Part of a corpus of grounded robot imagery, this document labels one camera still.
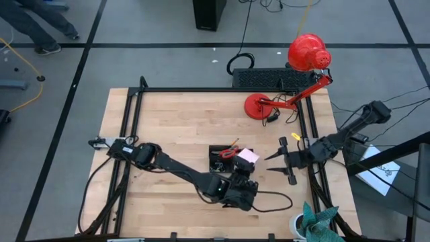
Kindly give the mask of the white paper sheet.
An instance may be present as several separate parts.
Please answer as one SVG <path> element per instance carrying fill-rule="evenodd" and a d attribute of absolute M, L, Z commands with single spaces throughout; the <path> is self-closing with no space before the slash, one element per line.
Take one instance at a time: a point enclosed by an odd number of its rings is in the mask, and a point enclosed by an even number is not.
<path fill-rule="evenodd" d="M 400 165 L 391 161 L 368 171 L 362 171 L 356 177 L 381 195 L 386 196 L 399 170 Z"/>

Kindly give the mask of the red-handled scissors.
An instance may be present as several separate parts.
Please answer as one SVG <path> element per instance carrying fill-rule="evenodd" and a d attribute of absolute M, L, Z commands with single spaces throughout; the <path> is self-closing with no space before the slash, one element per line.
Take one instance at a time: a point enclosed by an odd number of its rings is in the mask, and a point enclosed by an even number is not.
<path fill-rule="evenodd" d="M 230 159 L 231 157 L 234 157 L 237 153 L 237 151 L 239 150 L 239 147 L 234 145 L 229 147 L 228 149 L 222 150 L 219 155 L 223 158 L 223 159 Z"/>

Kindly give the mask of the black metal stand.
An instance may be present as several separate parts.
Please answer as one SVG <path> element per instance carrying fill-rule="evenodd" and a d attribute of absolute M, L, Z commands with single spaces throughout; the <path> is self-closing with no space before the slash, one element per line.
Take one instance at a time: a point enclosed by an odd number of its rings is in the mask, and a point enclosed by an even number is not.
<path fill-rule="evenodd" d="M 400 164 L 398 174 L 388 186 L 385 196 L 357 178 L 362 171 L 369 171 L 413 153 L 418 154 L 417 167 Z M 347 171 L 356 185 L 357 195 L 407 216 L 404 241 L 415 242 L 417 220 L 430 223 L 430 131 L 352 164 Z"/>

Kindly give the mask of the pink sticky note pad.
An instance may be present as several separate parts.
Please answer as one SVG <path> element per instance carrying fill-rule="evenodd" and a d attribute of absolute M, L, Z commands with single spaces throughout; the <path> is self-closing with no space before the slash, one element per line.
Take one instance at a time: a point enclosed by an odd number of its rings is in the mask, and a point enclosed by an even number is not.
<path fill-rule="evenodd" d="M 259 156 L 256 153 L 254 153 L 250 149 L 246 149 L 246 148 L 241 150 L 237 154 L 237 156 L 240 157 L 241 159 L 246 160 L 249 163 L 256 163 L 259 160 Z"/>

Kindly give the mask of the black aluminium frame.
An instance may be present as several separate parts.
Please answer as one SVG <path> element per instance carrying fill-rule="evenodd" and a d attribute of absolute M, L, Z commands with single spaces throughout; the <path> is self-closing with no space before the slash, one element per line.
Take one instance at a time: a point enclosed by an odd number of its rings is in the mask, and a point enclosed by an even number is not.
<path fill-rule="evenodd" d="M 142 237 L 163 241 L 171 233 L 178 239 L 289 241 L 290 219 L 312 202 L 307 170 L 296 170 L 298 183 L 291 186 L 278 167 L 280 158 L 265 160 L 276 152 L 281 136 L 289 150 L 298 145 L 291 133 L 320 136 L 336 129 L 329 93 L 315 92 L 303 102 L 304 115 L 291 124 L 280 121 L 262 126 L 244 111 L 250 89 L 149 87 L 141 96 L 136 88 L 112 88 L 105 103 L 101 136 L 128 136 L 134 132 L 140 142 L 162 146 L 164 152 L 195 170 L 208 170 L 208 147 L 233 143 L 249 147 L 259 155 L 253 178 L 261 193 L 248 212 L 206 204 L 194 187 L 168 173 L 155 174 L 132 168 L 123 206 L 115 205 L 105 224 L 109 233 L 120 225 L 121 237 Z"/>

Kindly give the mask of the teal plant in white pot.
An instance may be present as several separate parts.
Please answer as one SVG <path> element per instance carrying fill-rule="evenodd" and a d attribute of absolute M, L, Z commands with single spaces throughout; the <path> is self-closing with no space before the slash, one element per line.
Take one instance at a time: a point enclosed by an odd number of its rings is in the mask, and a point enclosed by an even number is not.
<path fill-rule="evenodd" d="M 331 207 L 314 213 L 312 207 L 304 202 L 303 211 L 290 219 L 289 228 L 293 236 L 304 242 L 345 242 L 329 225 L 337 215 L 339 207 Z"/>

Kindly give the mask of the black perforated metal box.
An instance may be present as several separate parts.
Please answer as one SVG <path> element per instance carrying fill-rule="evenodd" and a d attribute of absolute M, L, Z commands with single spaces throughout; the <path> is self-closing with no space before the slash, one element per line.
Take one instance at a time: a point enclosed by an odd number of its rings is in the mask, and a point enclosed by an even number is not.
<path fill-rule="evenodd" d="M 235 69 L 233 87 L 306 89 L 316 83 L 313 72 L 291 68 Z"/>

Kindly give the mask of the black desk organizer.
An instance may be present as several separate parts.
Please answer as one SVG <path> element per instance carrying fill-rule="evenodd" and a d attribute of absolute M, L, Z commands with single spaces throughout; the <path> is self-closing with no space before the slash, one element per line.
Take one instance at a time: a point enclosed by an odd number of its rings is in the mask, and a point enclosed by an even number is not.
<path fill-rule="evenodd" d="M 209 171 L 210 171 L 210 165 L 219 161 L 225 164 L 226 171 L 220 172 L 220 170 L 217 170 L 217 172 L 211 172 L 211 173 L 232 173 L 234 171 L 234 157 L 231 157 L 230 159 L 223 159 L 220 155 L 214 155 L 211 154 L 211 151 L 222 151 L 225 149 L 228 149 L 230 146 L 228 145 L 210 145 L 209 146 Z"/>

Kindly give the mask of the grey-blue equipment base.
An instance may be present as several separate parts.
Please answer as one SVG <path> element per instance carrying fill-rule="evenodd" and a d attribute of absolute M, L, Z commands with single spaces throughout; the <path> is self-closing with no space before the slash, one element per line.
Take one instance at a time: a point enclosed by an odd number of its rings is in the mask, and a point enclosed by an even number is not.
<path fill-rule="evenodd" d="M 65 3 L 63 1 L 47 1 L 46 4 L 59 10 L 59 11 L 68 11 L 69 10 L 69 6 L 67 5 L 67 3 Z"/>

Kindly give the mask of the grey metal foot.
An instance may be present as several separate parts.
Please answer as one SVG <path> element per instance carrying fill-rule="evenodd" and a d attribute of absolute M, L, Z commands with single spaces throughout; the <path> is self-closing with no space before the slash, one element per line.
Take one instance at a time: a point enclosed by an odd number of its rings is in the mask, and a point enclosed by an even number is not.
<path fill-rule="evenodd" d="M 0 79 L 0 88 L 26 90 L 28 88 L 28 83 L 21 80 Z"/>

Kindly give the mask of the red desk lamp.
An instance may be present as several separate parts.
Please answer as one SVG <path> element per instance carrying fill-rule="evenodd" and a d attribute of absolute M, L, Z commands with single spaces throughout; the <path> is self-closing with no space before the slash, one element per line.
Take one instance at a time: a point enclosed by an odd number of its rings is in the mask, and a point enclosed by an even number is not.
<path fill-rule="evenodd" d="M 310 97 L 315 91 L 333 82 L 329 74 L 331 60 L 331 54 L 320 37 L 316 34 L 300 35 L 289 47 L 288 62 L 295 71 L 321 71 L 316 75 L 316 83 L 292 98 L 280 102 L 275 102 L 262 93 L 254 93 L 245 100 L 245 114 L 255 120 L 264 120 L 271 116 L 274 108 L 296 110 L 302 99 Z"/>

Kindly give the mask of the person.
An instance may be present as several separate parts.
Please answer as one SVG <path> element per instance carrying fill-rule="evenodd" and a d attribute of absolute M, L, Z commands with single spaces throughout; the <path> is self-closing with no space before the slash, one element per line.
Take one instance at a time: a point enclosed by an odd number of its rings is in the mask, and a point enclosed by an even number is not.
<path fill-rule="evenodd" d="M 16 2 L 33 11 L 53 28 L 71 40 L 80 38 L 74 25 L 43 0 L 0 0 L 0 18 L 18 32 L 28 36 L 36 45 L 34 52 L 41 56 L 62 50 L 58 42 L 38 22 L 28 15 Z"/>

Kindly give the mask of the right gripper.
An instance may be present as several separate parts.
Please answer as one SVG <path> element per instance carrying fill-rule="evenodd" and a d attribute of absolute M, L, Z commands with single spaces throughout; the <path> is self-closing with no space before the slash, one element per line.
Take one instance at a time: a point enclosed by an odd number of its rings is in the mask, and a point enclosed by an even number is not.
<path fill-rule="evenodd" d="M 293 168 L 304 169 L 305 167 L 308 167 L 310 163 L 306 158 L 304 151 L 294 151 L 294 152 L 288 151 L 288 142 L 286 137 L 284 136 L 281 137 L 279 139 L 279 144 L 280 144 L 279 151 L 273 155 L 268 156 L 265 159 L 273 159 L 273 158 L 282 156 L 285 167 L 273 167 L 273 168 L 268 168 L 267 170 L 283 173 L 288 177 L 288 183 L 290 185 L 296 185 L 297 179 L 296 179 L 296 176 L 294 175 Z"/>

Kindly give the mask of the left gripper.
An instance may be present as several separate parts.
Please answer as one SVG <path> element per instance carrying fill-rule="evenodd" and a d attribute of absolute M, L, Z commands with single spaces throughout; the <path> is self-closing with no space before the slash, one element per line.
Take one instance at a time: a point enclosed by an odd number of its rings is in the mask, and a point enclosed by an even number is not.
<path fill-rule="evenodd" d="M 255 170 L 255 164 L 247 160 L 244 161 L 238 155 L 234 156 L 234 177 L 235 179 L 243 179 L 243 162 L 244 176 L 247 181 L 230 184 L 223 198 L 224 208 L 239 208 L 244 211 L 250 211 L 253 207 L 259 187 L 257 182 L 250 180 L 250 176 Z"/>

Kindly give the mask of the black tower case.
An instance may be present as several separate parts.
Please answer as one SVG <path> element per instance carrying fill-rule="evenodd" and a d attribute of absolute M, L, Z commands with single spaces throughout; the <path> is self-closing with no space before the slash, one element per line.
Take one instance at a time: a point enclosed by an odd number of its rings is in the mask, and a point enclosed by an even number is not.
<path fill-rule="evenodd" d="M 196 28 L 215 32 L 227 0 L 192 0 Z"/>

